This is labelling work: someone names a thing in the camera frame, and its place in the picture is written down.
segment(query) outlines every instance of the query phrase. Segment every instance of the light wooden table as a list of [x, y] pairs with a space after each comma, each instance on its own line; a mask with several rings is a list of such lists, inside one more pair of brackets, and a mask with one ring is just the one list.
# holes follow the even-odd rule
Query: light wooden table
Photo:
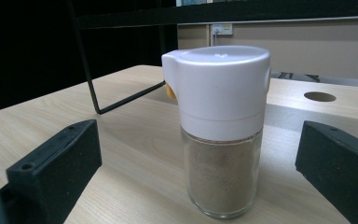
[[[160, 67], [140, 65], [94, 84], [105, 106], [161, 80]], [[348, 222], [296, 171], [295, 159], [305, 119], [358, 137], [358, 88], [271, 80], [255, 203], [229, 221], [206, 217], [187, 197], [178, 107], [164, 89], [103, 115], [95, 113], [86, 83], [0, 110], [0, 188], [11, 164], [64, 127], [97, 119], [103, 166], [66, 223]], [[314, 102], [307, 91], [337, 99]]]

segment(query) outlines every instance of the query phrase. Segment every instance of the white plastic lid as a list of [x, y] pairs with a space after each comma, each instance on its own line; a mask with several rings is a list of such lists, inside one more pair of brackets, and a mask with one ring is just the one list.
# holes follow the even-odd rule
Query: white plastic lid
[[252, 136], [263, 128], [269, 52], [247, 46], [175, 50], [162, 56], [178, 99], [182, 127], [213, 141]]

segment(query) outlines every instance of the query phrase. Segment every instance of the brown powder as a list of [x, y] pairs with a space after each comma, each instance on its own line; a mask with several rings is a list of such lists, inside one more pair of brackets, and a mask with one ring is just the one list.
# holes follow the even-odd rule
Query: brown powder
[[262, 132], [232, 142], [199, 139], [182, 129], [187, 190], [211, 217], [235, 217], [255, 196]]

